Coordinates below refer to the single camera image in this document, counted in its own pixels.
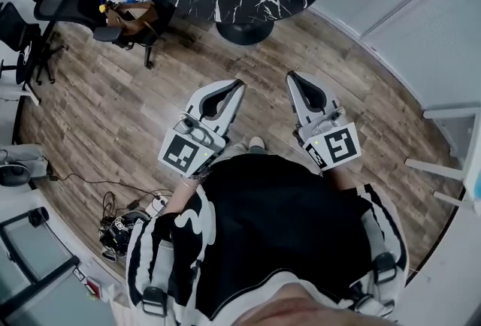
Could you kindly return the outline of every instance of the wire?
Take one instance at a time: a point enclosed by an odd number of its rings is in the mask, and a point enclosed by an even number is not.
[[[111,194],[112,201],[105,204],[105,198],[107,195]],[[106,192],[104,197],[102,198],[102,219],[111,216],[113,210],[115,209],[115,194],[112,191]]]
[[[143,189],[139,189],[138,187],[135,187],[135,186],[132,186],[132,185],[128,185],[126,183],[122,183],[122,182],[114,182],[113,180],[98,180],[98,181],[91,181],[91,180],[86,180],[85,178],[81,177],[79,174],[76,174],[76,173],[70,173],[69,175],[67,175],[65,178],[60,178],[60,177],[57,177],[55,175],[52,175],[50,176],[50,180],[53,180],[53,181],[56,181],[56,180],[59,180],[61,182],[65,182],[68,178],[70,177],[77,177],[79,179],[81,179],[82,181],[84,181],[85,183],[88,183],[88,184],[92,184],[92,185],[96,185],[96,184],[101,184],[101,183],[111,183],[111,184],[114,184],[114,185],[119,185],[119,186],[123,186],[123,187],[129,187],[130,189],[134,189],[134,190],[137,190],[139,192],[143,192],[145,194],[145,196],[147,195],[152,195],[153,197],[155,197],[156,195],[153,194],[153,192],[157,192],[157,191],[167,191],[167,192],[170,192],[172,193],[171,190],[169,189],[157,189],[157,190],[152,190],[151,192],[148,192],[146,190],[143,190]]]
[[[162,194],[162,196],[163,196],[163,197],[166,197],[166,198],[172,198],[172,193],[171,193],[170,195]],[[156,211],[156,212],[159,214],[159,213],[162,211],[162,209],[157,210],[157,209],[153,206],[153,201],[154,201],[154,199],[156,199],[156,198],[157,198],[157,195],[156,195],[154,198],[152,198],[152,200],[150,201],[150,204],[152,204],[153,210]]]

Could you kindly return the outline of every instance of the marble table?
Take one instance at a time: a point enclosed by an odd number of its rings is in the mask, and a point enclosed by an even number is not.
[[[211,20],[221,36],[236,44],[266,39],[274,21],[302,12],[315,0],[168,0],[186,14]]]

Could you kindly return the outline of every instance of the shoe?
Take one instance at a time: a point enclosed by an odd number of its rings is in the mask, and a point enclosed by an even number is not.
[[[235,148],[238,148],[238,149],[242,149],[243,151],[247,151],[246,145],[245,145],[244,143],[242,143],[242,142],[233,144],[232,147],[235,147]]]
[[[250,140],[249,148],[254,147],[254,146],[261,147],[262,149],[265,149],[265,143],[264,143],[264,141],[262,140],[261,137],[253,137]]]

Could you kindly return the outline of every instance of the sleeve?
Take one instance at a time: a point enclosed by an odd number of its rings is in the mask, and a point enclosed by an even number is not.
[[[146,287],[156,279],[157,286],[165,284],[174,263],[171,243],[171,226],[177,213],[169,213],[152,218],[148,222],[137,223],[132,229],[126,263],[126,285],[129,302],[136,308],[142,301]]]
[[[359,186],[348,194],[368,203],[361,217],[371,248],[372,270],[350,287],[351,309],[367,315],[388,316],[407,281],[409,257],[398,211],[376,185]]]

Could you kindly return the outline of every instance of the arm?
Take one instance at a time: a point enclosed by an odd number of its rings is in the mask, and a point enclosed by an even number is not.
[[[356,184],[347,173],[347,169],[342,166],[332,168],[326,171],[328,178],[331,179],[332,185],[339,191],[355,189]]]
[[[181,213],[189,199],[195,194],[197,186],[204,182],[203,179],[187,179],[180,177],[180,182],[169,199],[165,213]]]
[[[116,41],[122,34],[122,27],[97,27],[93,38],[97,41]]]

